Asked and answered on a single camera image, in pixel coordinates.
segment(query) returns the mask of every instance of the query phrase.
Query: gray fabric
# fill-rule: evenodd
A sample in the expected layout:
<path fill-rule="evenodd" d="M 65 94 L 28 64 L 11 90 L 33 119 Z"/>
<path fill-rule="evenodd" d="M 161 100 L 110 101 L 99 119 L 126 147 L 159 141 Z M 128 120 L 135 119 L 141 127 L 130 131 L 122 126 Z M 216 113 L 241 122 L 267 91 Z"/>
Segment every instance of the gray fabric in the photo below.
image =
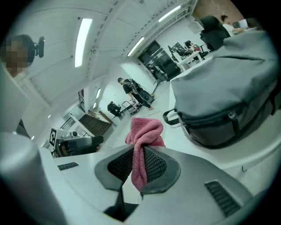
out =
<path fill-rule="evenodd" d="M 172 81 L 176 109 L 196 119 L 249 104 L 277 79 L 278 60 L 263 31 L 227 38 L 213 59 Z"/>

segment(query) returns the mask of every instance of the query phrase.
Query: fluorescent ceiling light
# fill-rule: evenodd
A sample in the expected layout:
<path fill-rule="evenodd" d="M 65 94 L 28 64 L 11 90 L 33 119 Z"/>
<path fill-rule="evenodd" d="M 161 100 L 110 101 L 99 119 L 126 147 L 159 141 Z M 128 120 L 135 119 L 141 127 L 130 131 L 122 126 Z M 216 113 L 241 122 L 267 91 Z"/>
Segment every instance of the fluorescent ceiling light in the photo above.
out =
<path fill-rule="evenodd" d="M 98 89 L 96 98 L 98 98 L 100 96 L 100 92 L 101 92 L 101 89 Z"/>
<path fill-rule="evenodd" d="M 180 9 L 180 5 L 178 7 L 175 7 L 173 10 L 168 12 L 166 15 L 162 16 L 158 21 L 161 22 L 163 19 L 165 19 L 166 17 L 170 16 L 173 12 L 177 11 L 178 9 Z"/>
<path fill-rule="evenodd" d="M 81 22 L 75 50 L 75 67 L 82 65 L 85 42 L 92 21 L 92 19 L 83 19 Z"/>
<path fill-rule="evenodd" d="M 129 54 L 127 56 L 130 56 L 133 51 L 135 51 L 135 49 L 138 47 L 138 45 L 144 40 L 144 37 L 142 37 L 137 43 L 136 45 L 132 48 L 132 50 L 129 52 Z"/>

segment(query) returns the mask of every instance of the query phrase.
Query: white floor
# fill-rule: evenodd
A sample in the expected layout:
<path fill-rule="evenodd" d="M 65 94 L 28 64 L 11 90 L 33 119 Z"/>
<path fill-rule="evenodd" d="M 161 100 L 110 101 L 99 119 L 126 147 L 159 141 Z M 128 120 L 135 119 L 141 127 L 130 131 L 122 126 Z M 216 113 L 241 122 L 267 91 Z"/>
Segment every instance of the white floor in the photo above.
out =
<path fill-rule="evenodd" d="M 165 142 L 165 128 L 168 126 L 163 120 L 163 113 L 169 110 L 169 94 L 170 87 L 169 82 L 164 82 L 158 85 L 155 95 L 156 99 L 152 103 L 154 107 L 153 111 L 148 111 L 146 107 L 142 107 L 140 112 L 133 115 L 137 117 L 153 118 L 162 121 L 164 126 L 164 132 L 162 133 L 162 138 Z M 114 132 L 108 138 L 101 148 L 101 151 L 111 151 L 114 147 L 119 147 L 125 144 L 124 140 L 128 132 L 130 131 L 130 116 L 125 115 L 119 125 L 115 128 Z M 276 150 L 272 155 L 266 158 L 261 163 L 255 165 L 254 167 L 243 172 L 241 168 L 228 168 L 225 171 L 239 180 L 253 195 L 267 189 L 272 180 L 274 179 L 276 172 L 281 163 L 281 148 Z M 139 192 L 131 183 L 130 176 L 123 185 L 124 200 L 127 203 L 137 203 Z"/>

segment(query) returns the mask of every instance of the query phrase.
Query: person's hair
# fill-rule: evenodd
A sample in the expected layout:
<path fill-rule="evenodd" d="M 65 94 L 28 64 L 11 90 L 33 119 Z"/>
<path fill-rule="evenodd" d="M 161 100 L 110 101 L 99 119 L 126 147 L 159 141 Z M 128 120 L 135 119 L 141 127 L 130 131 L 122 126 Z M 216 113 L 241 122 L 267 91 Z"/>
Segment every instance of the person's hair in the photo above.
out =
<path fill-rule="evenodd" d="M 222 15 L 222 16 L 220 17 L 220 19 L 221 19 L 222 22 L 224 22 L 225 19 L 227 19 L 227 18 L 228 18 L 228 16 L 226 16 L 226 15 Z"/>
<path fill-rule="evenodd" d="M 27 62 L 28 66 L 30 66 L 35 57 L 35 45 L 31 37 L 27 34 L 16 35 L 7 38 L 1 48 L 1 57 L 6 56 L 6 47 L 11 47 L 13 41 L 20 41 L 22 46 L 27 49 Z"/>

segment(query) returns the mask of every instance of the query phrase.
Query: cable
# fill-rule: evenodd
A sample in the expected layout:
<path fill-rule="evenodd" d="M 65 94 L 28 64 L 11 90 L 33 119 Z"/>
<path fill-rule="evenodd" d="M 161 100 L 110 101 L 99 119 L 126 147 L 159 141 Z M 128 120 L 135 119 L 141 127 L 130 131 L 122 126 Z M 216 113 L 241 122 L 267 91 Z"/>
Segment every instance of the cable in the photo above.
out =
<path fill-rule="evenodd" d="M 139 195 L 137 196 L 137 202 L 139 201 L 139 196 L 141 195 L 141 193 L 139 193 Z"/>

